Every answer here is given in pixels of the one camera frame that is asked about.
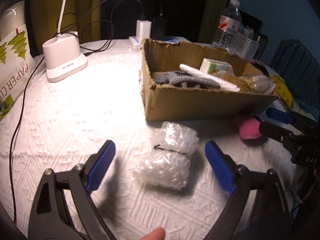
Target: bubble wrap bag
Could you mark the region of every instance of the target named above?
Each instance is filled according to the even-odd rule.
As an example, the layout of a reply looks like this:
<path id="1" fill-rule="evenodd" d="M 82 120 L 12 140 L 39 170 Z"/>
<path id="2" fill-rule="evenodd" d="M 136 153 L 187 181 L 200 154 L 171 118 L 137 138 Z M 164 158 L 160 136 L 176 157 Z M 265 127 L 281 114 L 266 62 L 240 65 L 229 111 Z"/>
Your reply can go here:
<path id="1" fill-rule="evenodd" d="M 191 157 L 197 149 L 197 132 L 164 122 L 151 139 L 154 148 L 142 154 L 134 170 L 143 182 L 180 190 L 187 185 Z"/>

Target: paper cup package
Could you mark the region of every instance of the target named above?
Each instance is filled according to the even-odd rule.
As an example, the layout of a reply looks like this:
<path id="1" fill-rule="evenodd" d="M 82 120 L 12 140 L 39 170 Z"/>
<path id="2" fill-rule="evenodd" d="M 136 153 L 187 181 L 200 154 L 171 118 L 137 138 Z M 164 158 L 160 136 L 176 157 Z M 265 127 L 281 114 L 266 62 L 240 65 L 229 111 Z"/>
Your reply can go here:
<path id="1" fill-rule="evenodd" d="M 8 8 L 0 19 L 0 120 L 23 92 L 34 68 L 24 1 L 20 1 Z"/>

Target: white lamp base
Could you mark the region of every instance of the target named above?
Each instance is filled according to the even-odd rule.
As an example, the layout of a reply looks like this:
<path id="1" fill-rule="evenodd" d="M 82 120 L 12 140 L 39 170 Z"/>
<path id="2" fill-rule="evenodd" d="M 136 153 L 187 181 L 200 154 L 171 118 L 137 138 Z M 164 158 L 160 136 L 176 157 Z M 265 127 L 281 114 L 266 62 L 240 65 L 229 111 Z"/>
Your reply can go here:
<path id="1" fill-rule="evenodd" d="M 88 59 L 81 52 L 75 35 L 64 33 L 42 45 L 49 82 L 58 82 L 88 65 Z"/>
<path id="2" fill-rule="evenodd" d="M 81 53 L 79 57 L 54 69 L 47 69 L 49 82 L 58 82 L 66 77 L 83 70 L 88 65 L 87 57 Z"/>

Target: pink object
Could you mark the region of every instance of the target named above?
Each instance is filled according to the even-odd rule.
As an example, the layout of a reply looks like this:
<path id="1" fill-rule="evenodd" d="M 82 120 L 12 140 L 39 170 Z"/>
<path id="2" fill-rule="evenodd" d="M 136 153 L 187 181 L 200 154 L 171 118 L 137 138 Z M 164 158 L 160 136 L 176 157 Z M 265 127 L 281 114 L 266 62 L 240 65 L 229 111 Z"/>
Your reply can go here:
<path id="1" fill-rule="evenodd" d="M 250 115 L 239 114 L 233 118 L 238 127 L 238 132 L 242 140 L 258 139 L 261 137 L 259 132 L 260 121 Z"/>

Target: gray glove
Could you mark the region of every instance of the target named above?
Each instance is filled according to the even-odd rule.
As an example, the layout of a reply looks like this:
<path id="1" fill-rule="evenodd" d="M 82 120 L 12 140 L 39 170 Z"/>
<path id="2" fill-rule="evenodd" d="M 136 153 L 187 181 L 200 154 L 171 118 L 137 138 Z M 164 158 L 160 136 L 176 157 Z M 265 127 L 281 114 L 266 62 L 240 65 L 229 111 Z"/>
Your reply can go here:
<path id="1" fill-rule="evenodd" d="M 169 80 L 169 84 L 174 86 L 220 88 L 220 85 L 211 79 L 192 77 L 181 71 L 168 71 L 165 75 Z"/>

